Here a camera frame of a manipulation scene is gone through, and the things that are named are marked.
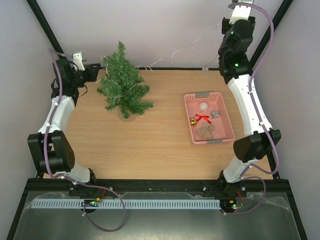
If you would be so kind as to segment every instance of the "white ruler strip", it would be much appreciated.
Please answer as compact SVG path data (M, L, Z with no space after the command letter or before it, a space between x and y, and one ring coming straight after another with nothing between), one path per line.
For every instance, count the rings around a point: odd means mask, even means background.
M220 209L219 200L124 199L126 209ZM84 199L35 199L32 209L79 209ZM122 209L119 199L105 199L87 209Z

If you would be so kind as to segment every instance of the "robotic arm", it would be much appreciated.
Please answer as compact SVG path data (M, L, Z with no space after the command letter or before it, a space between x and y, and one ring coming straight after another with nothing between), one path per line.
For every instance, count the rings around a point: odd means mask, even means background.
M44 137L47 127L51 126L47 136L47 156L52 173L69 176L77 182L94 183L96 180L94 173L76 162L74 151L64 134L69 116L77 104L78 88L84 87L86 82L95 82L101 66L98 63L84 65L83 61L85 59L82 52L74 53L73 61L66 58L55 61L62 80L62 98L58 103L58 73L56 68L53 68L56 79L51 84L51 109L38 133L29 135L27 142L36 170L39 173L48 173L44 161Z
M252 4L253 0L239 0L239 3ZM230 165L220 173L219 179L226 183L236 183L243 179L244 173L272 150L271 143L262 127L264 125L271 135L274 144L281 138L279 130L273 130L264 114L254 80L249 85L252 66L246 51L253 41L255 18L250 16L251 7L236 6L230 19L222 20L222 44L218 50L219 71L225 84L234 95L243 121L245 137L233 144L235 156ZM257 110L253 104L255 99L262 122L259 121Z

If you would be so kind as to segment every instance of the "wooden table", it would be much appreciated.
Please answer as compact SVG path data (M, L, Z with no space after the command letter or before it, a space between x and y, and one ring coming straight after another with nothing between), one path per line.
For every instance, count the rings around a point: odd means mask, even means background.
M99 72L98 79L106 73ZM234 156L233 143L191 146L184 95L221 92L236 139L244 136L237 103L218 71L208 77L197 70L142 70L150 86L143 99L154 107L133 122L123 122L116 111L105 110L99 83L87 83L66 130L75 159L99 179L217 179ZM270 170L265 157L259 166ZM271 179L255 168L245 176Z

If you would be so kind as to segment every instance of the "miniature christmas tree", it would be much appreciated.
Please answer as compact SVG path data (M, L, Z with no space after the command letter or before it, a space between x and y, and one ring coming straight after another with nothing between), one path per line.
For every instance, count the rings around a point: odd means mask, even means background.
M150 88L142 84L144 79L139 76L139 70L125 58L125 45L119 41L118 52L104 58L106 75L101 79L101 87L97 92L106 96L107 106L111 111L115 107L120 110L125 119L132 115L143 115L153 107L152 102L141 101Z

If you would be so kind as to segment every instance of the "black post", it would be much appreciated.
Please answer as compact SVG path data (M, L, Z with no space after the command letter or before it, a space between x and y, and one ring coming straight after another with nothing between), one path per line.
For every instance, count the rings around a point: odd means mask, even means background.
M282 18L285 16L287 10L289 9L290 5L292 4L294 0L283 0L278 11L274 15L273 18L273 25L274 25L274 30L277 29L278 25L280 24ZM267 46L268 42L270 39L270 27L265 31L261 42L259 43L258 47L256 48L251 60L250 60L250 65L251 67L254 67L256 62L258 61L260 55L263 53L265 47Z
M56 36L54 32L52 31L44 13L41 11L40 6L37 3L37 0L26 0L29 4L31 10L33 11L36 19L38 19L38 22L40 23L44 33L46 34L47 38L49 39L53 49L59 53L64 53L62 50L58 40L56 39Z

